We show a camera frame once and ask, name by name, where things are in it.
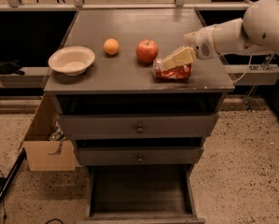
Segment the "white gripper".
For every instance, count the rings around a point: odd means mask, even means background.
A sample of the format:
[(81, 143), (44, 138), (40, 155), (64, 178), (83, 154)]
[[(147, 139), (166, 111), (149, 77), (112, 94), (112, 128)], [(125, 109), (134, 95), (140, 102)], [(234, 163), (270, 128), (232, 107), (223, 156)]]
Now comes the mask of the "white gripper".
[(179, 47), (163, 60), (165, 69), (172, 69), (193, 63), (196, 56), (200, 60), (210, 60), (217, 57), (214, 45), (214, 27), (203, 27), (199, 31), (184, 35), (189, 47)]

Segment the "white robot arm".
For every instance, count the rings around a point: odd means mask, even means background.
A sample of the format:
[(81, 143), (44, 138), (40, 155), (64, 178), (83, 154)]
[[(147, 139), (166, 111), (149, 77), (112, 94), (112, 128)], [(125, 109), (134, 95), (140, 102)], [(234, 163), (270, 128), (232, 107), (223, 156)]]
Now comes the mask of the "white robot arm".
[(184, 40), (187, 47), (163, 59), (165, 70), (226, 54), (279, 56), (279, 1), (258, 0), (242, 18), (203, 27), (185, 34)]

